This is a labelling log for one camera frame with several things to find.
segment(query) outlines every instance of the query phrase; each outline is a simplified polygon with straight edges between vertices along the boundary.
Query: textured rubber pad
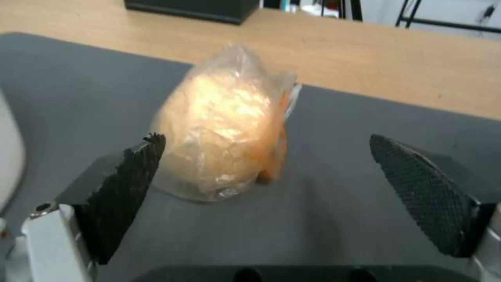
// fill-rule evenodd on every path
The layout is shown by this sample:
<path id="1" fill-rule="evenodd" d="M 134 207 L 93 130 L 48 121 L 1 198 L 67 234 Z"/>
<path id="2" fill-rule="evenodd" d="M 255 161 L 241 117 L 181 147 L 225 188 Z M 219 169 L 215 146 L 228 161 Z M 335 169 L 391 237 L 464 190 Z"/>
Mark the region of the textured rubber pad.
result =
<path id="1" fill-rule="evenodd" d="M 141 207 L 165 148 L 153 134 L 122 153 L 97 159 L 61 195 L 72 205 L 87 248 L 100 264 L 117 250 Z"/>
<path id="2" fill-rule="evenodd" d="M 501 199 L 486 182 L 447 156 L 372 135 L 387 180 L 440 252 L 469 257 Z"/>

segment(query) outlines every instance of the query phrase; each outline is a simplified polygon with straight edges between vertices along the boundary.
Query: white object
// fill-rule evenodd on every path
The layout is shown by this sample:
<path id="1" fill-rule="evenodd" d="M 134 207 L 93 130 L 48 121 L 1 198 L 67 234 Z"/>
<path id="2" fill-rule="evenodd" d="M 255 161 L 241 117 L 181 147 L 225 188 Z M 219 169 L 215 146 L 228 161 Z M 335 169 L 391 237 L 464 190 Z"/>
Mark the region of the white object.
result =
<path id="1" fill-rule="evenodd" d="M 91 282 L 89 267 L 80 254 L 76 237 L 69 227 L 74 211 L 71 206 L 24 222 L 22 233 L 30 258 L 34 282 Z"/>
<path id="2" fill-rule="evenodd" d="M 25 167 L 26 150 L 18 125 L 0 89 L 0 212 L 16 190 Z"/>
<path id="3" fill-rule="evenodd" d="M 322 5 L 315 3 L 313 5 L 304 5 L 301 7 L 301 11 L 312 15 L 312 16 L 321 16 L 322 15 Z M 339 18 L 339 11 L 324 8 L 324 17 L 334 17 Z"/>

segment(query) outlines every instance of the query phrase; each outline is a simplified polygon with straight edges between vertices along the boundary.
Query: clear plastic bag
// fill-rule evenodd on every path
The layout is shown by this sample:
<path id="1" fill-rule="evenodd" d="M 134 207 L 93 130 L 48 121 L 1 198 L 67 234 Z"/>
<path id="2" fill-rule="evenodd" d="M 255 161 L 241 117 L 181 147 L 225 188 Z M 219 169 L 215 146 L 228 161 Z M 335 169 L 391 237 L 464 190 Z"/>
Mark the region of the clear plastic bag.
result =
<path id="1" fill-rule="evenodd" d="M 270 76 L 239 45 L 193 67 L 153 121 L 152 132 L 167 139 L 153 185 L 181 198 L 217 201 L 243 192 L 258 176 L 278 177 L 295 82 L 290 73 Z"/>

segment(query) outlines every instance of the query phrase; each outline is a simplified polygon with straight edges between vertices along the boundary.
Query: wooden table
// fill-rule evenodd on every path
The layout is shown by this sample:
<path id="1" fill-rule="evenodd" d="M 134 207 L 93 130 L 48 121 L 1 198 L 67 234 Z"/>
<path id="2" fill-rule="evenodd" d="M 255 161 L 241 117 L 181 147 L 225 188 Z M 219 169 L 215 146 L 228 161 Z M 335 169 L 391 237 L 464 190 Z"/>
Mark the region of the wooden table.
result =
<path id="1" fill-rule="evenodd" d="M 121 0 L 1 0 L 8 32 L 187 63 L 244 43 L 307 84 L 501 119 L 501 43 L 485 39 L 272 10 L 238 27 L 127 11 Z"/>

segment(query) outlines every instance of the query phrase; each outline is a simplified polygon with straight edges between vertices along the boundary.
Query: black box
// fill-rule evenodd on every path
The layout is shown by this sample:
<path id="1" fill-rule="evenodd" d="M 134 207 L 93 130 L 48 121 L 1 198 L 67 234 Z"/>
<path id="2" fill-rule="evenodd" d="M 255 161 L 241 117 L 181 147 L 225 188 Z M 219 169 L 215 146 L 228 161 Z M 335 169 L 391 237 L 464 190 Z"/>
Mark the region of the black box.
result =
<path id="1" fill-rule="evenodd" d="M 259 0 L 125 0 L 125 7 L 131 10 L 237 25 L 243 23 L 258 5 Z"/>

